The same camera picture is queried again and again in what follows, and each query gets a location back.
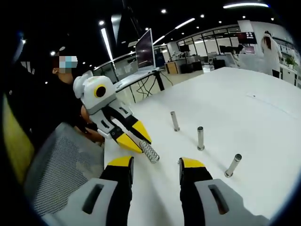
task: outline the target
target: spring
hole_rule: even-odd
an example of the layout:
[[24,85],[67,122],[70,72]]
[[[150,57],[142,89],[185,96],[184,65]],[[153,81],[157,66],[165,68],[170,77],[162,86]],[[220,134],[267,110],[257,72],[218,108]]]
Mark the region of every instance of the spring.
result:
[[145,153],[147,158],[150,160],[151,163],[156,163],[159,161],[160,156],[151,147],[151,145],[149,143],[147,143],[145,140],[141,140],[139,142],[139,146],[140,146],[141,150]]

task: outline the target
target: metal peg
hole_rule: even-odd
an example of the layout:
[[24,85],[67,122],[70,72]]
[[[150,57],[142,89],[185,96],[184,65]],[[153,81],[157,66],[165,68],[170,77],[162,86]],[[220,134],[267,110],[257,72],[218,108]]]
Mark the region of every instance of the metal peg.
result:
[[174,123],[174,130],[177,132],[180,130],[180,127],[179,127],[179,124],[178,124],[178,121],[177,121],[177,118],[175,116],[175,112],[171,112],[171,118],[173,119],[173,123]]
[[204,128],[202,126],[198,127],[198,150],[203,151],[204,146]]
[[233,172],[235,170],[235,168],[237,167],[237,165],[239,164],[240,160],[242,159],[241,154],[236,154],[231,165],[229,166],[229,168],[225,171],[225,176],[227,178],[231,177],[233,175]]

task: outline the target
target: gray mesh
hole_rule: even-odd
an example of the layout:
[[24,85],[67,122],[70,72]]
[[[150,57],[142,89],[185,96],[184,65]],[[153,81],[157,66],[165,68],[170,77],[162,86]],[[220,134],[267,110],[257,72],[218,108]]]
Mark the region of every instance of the gray mesh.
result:
[[103,171],[101,147],[66,125],[52,136],[32,164],[24,186],[40,216],[62,210],[71,193]]

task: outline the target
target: white table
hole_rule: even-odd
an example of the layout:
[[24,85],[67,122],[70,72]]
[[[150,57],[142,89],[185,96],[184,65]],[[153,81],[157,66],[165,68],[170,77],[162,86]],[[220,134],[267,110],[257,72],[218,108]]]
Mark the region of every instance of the white table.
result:
[[[203,162],[243,198],[255,215],[272,218],[282,207],[301,169],[301,90],[263,73],[221,68],[187,80],[131,107],[160,155],[151,164],[144,154],[105,143],[105,164],[132,155],[133,199],[129,226],[183,226],[179,157]],[[174,132],[170,112],[180,126]],[[197,127],[204,127],[205,150],[197,150]],[[234,155],[243,158],[234,175],[224,172]]]

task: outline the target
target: floor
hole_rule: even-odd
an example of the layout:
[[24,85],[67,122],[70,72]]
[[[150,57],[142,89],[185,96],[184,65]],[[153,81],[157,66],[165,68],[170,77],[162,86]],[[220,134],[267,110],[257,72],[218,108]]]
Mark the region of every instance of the floor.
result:
[[[173,85],[186,81],[188,79],[202,75],[203,73],[210,72],[210,67],[208,65],[203,66],[202,71],[196,71],[187,74],[168,74],[166,71],[162,71],[161,78],[164,88],[167,89]],[[117,93],[117,98],[125,103],[126,105],[134,104],[151,96],[152,94],[159,93],[160,89],[157,82],[155,81],[155,76],[150,76],[142,81],[133,84],[131,87],[125,88],[124,90]]]

